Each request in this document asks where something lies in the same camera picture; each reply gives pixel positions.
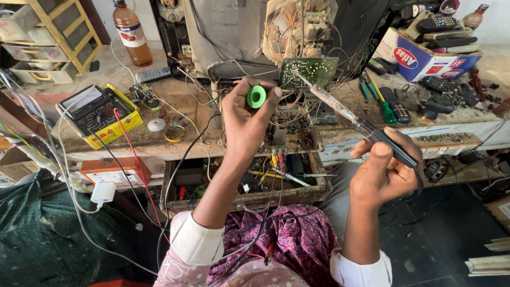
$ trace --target white shirt cuff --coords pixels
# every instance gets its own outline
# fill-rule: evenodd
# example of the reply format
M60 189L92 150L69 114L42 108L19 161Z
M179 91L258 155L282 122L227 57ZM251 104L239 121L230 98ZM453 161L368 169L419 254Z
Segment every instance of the white shirt cuff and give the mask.
M208 229L193 220L192 212L179 213L170 227L170 244L189 265L207 266L220 260L225 252L221 229Z
M390 287L393 282L390 259L379 250L374 264L360 265L342 256L341 248L331 252L329 268L336 282L343 287Z

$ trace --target pliers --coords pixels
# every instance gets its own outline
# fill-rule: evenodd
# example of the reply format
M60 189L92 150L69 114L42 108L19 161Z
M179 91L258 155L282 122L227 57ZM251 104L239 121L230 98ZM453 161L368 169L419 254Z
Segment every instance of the pliers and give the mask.
M361 92L363 92L363 95L367 100L370 99L370 94L368 93L368 90L370 89L370 92L372 92L372 95L374 96L374 99L379 100L379 95L375 91L374 85L367 79L367 77L361 73L360 75L360 88Z

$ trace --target purple patterned cloth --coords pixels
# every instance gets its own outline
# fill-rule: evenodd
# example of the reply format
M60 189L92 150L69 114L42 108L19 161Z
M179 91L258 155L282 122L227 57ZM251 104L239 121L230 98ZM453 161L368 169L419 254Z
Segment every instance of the purple patterned cloth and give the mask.
M316 210L317 207L306 204L280 206L273 218L300 216ZM253 225L264 218L266 213L253 214L247 211L229 212L225 221L225 254L230 254L252 242L260 229L260 224ZM240 232L229 234L241 228ZM296 219L280 219L264 224L263 232L249 253L265 256L269 245L274 242L270 258L281 263L307 281L311 286L338 286L329 271L331 251L338 248L338 241L331 223L322 211ZM212 265L207 283L215 282L234 263L239 255L233 255ZM248 260L258 257L246 255L232 269L243 265Z

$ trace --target dark floor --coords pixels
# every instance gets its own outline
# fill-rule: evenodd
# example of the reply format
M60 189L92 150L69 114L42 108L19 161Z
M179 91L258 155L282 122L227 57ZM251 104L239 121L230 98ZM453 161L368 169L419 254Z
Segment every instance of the dark floor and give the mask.
M448 199L441 201L449 194ZM425 189L416 199L381 216L380 225L418 220L438 201L441 202L420 223L380 230L381 250L392 263L393 286L509 286L510 276L467 275L464 261L503 254L483 245L509 234L465 184Z

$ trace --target green circuit board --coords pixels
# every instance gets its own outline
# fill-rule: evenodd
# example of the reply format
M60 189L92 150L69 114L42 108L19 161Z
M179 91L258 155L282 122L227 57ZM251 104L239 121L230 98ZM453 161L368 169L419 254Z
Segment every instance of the green circuit board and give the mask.
M282 89L308 88L303 80L296 76L297 71L312 84L324 87L335 74L337 63L336 57L283 59L278 85Z

